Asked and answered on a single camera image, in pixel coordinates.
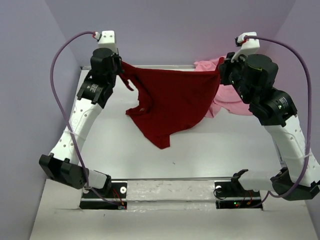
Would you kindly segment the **dark red t shirt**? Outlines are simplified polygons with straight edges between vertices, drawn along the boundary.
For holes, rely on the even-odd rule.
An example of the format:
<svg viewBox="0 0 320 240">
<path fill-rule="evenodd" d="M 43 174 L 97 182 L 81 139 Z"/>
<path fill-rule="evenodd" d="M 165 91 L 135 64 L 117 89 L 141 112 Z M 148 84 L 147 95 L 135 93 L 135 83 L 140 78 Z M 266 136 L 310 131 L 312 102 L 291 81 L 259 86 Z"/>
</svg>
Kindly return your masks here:
<svg viewBox="0 0 320 240">
<path fill-rule="evenodd" d="M 138 105 L 126 110 L 142 134 L 156 147 L 170 147 L 170 136 L 197 125 L 209 110 L 220 85 L 211 71 L 147 69 L 121 64 L 120 79 L 138 91 Z"/>
</svg>

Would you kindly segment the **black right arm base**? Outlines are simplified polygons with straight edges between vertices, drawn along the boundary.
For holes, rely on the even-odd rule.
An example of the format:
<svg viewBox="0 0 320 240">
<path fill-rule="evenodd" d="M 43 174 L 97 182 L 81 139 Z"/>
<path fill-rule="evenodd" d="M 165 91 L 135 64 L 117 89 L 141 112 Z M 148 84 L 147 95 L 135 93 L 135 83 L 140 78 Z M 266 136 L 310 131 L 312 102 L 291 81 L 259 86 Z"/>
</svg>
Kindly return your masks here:
<svg viewBox="0 0 320 240">
<path fill-rule="evenodd" d="M 215 181 L 213 195 L 217 210 L 263 209 L 260 192 L 234 189 L 231 181 Z"/>
</svg>

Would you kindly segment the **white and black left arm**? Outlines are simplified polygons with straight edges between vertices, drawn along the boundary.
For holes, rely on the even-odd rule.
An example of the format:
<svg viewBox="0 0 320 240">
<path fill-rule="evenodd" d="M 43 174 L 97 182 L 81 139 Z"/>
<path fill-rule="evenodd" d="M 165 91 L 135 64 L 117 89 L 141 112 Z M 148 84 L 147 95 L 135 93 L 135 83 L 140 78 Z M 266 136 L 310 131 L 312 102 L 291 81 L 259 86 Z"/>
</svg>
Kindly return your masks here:
<svg viewBox="0 0 320 240">
<path fill-rule="evenodd" d="M 68 125 L 50 153 L 40 157 L 39 165 L 49 179 L 77 190 L 90 189 L 104 198 L 112 188 L 111 176 L 84 167 L 78 154 L 113 93 L 116 77 L 122 72 L 121 57 L 109 48 L 97 48 L 90 64 L 91 70 L 76 95 Z"/>
</svg>

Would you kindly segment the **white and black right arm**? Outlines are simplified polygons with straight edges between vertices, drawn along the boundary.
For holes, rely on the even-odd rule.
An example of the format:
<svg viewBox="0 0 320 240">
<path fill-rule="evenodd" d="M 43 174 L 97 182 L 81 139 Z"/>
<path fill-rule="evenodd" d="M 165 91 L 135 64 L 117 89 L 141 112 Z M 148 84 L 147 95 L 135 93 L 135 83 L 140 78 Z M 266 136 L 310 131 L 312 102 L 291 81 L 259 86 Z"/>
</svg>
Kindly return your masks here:
<svg viewBox="0 0 320 240">
<path fill-rule="evenodd" d="M 249 111 L 270 134 L 285 166 L 279 171 L 243 169 L 231 178 L 235 196 L 247 191 L 269 191 L 287 201 L 311 200 L 320 192 L 320 165 L 301 130 L 291 96 L 273 85 L 278 65 L 263 54 L 229 52 L 218 65 L 221 83 L 232 86 Z"/>
</svg>

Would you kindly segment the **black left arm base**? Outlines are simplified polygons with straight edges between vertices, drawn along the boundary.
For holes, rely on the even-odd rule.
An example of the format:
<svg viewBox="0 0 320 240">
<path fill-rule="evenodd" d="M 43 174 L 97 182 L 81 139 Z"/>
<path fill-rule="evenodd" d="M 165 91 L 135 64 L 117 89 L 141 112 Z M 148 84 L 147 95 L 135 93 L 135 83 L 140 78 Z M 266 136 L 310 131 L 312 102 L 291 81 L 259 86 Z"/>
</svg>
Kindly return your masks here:
<svg viewBox="0 0 320 240">
<path fill-rule="evenodd" d="M 101 199 L 92 190 L 84 189 L 81 194 L 79 207 L 82 210 L 126 210 L 127 209 L 127 190 L 126 180 L 112 180 L 111 188 L 108 193 L 103 193 L 97 189 Z"/>
</svg>

